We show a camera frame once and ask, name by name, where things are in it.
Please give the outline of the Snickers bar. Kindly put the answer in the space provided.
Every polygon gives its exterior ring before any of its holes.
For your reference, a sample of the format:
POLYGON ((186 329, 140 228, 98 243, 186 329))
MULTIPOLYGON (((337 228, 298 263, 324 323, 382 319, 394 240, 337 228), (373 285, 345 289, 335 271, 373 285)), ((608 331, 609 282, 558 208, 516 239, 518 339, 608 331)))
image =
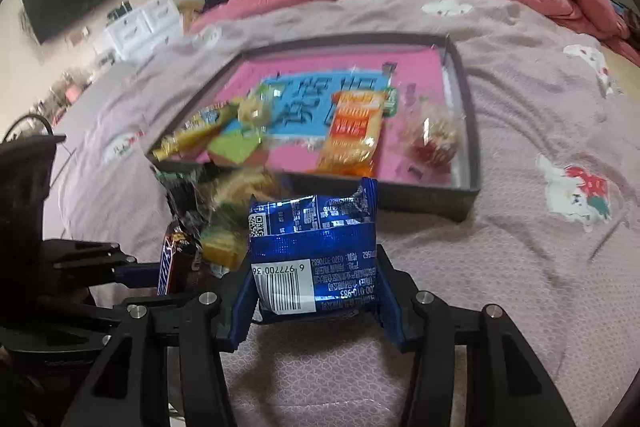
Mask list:
POLYGON ((171 221, 160 248, 157 295, 182 294, 196 286, 201 268, 201 248, 179 220, 171 221))

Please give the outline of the blue biscuit packet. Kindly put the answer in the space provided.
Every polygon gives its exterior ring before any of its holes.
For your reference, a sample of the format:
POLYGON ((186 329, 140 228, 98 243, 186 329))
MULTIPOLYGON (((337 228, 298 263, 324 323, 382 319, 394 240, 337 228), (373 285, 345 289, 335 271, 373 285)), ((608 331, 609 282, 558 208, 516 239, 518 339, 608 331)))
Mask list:
POLYGON ((260 321, 272 324, 367 309, 378 300, 378 182, 349 196, 250 201, 248 257, 260 321))

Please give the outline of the green black snack packet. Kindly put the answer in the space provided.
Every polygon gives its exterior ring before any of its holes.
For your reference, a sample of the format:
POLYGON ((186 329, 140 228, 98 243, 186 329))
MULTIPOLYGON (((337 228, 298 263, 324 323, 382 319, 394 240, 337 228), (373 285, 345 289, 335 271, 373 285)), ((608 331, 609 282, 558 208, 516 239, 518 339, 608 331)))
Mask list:
POLYGON ((220 169, 212 162, 191 168, 160 170, 153 168, 156 181, 165 190, 171 217, 188 233, 198 235, 210 217, 205 202, 207 191, 220 175, 220 169))

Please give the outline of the orange rice cracker packet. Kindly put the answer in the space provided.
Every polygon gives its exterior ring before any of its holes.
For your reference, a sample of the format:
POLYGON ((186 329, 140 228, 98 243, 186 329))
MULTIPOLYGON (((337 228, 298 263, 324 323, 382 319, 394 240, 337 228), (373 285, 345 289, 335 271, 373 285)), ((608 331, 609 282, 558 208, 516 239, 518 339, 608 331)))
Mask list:
POLYGON ((335 110, 316 171, 335 176, 373 176, 386 93, 342 90, 333 100, 335 110))

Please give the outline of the yellow cow candy bar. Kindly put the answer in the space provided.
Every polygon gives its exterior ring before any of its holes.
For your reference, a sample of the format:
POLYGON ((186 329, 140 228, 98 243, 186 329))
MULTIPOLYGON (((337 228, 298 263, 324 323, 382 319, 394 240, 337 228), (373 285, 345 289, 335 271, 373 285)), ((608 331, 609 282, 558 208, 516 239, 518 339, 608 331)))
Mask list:
POLYGON ((215 103, 206 106, 189 117, 177 130, 166 134, 160 140, 160 146, 152 150, 158 161, 171 156, 189 152, 205 139, 224 130, 230 121, 238 115, 238 104, 215 103))

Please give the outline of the clear green candy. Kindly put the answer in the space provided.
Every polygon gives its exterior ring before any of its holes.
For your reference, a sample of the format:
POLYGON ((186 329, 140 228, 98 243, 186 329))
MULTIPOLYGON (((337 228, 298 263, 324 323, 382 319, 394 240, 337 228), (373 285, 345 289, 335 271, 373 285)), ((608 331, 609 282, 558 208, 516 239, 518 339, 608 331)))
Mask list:
POLYGON ((238 102, 236 119, 243 132, 266 134, 273 121, 274 101, 280 98, 280 90, 260 84, 238 102))

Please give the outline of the yellow clear wrapped cake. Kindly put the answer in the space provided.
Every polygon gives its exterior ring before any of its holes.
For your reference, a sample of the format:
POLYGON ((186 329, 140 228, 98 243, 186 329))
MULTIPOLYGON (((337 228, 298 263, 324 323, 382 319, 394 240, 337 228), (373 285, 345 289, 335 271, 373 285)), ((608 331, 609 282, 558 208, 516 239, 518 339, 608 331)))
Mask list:
POLYGON ((247 253, 247 237, 225 228, 207 228, 200 235, 203 258, 220 267, 235 271, 247 253))

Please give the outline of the clear wrapped red snack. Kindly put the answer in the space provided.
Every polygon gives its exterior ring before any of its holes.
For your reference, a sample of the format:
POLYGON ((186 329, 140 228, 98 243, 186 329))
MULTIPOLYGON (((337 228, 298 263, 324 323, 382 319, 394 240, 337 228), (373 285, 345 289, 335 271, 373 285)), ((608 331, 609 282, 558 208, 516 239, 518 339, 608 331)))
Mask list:
POLYGON ((450 107, 424 100, 406 110, 400 139, 416 165, 445 171, 458 153, 461 132, 461 120, 450 107))

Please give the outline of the lilac patterned bed sheet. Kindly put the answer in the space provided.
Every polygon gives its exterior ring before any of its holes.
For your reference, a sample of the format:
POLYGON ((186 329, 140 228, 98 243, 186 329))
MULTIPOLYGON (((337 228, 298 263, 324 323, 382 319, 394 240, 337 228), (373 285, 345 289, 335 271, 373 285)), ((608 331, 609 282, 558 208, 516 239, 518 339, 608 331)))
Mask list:
POLYGON ((599 43, 512 0, 316 1, 209 23, 104 98, 52 192, 65 233, 160 257, 170 214, 145 150, 235 54, 346 32, 444 35, 468 74, 482 189, 460 225, 384 212, 396 268, 450 305, 498 303, 579 426, 601 426, 639 369, 639 107, 603 95, 599 43))

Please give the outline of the grey shallow box tray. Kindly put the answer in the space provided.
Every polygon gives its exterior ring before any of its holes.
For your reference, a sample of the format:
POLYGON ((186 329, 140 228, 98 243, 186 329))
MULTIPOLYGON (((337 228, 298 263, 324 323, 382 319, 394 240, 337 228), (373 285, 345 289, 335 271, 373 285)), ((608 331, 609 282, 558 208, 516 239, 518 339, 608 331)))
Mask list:
POLYGON ((355 173, 318 167, 329 135, 361 140, 360 118, 336 118, 346 91, 384 95, 371 157, 380 205, 454 221, 480 193, 480 141, 468 77, 446 37, 352 34, 270 44, 210 78, 149 147, 152 164, 186 172, 264 167, 300 195, 344 195, 355 173))

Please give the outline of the white drawer cabinet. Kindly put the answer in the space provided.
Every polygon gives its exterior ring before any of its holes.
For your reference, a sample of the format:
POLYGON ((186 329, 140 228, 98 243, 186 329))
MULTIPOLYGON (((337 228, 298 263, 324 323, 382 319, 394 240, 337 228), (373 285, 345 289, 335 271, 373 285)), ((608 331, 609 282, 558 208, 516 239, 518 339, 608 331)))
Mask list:
POLYGON ((183 22, 174 0, 149 0, 105 28, 117 61, 142 62, 183 37, 183 22))

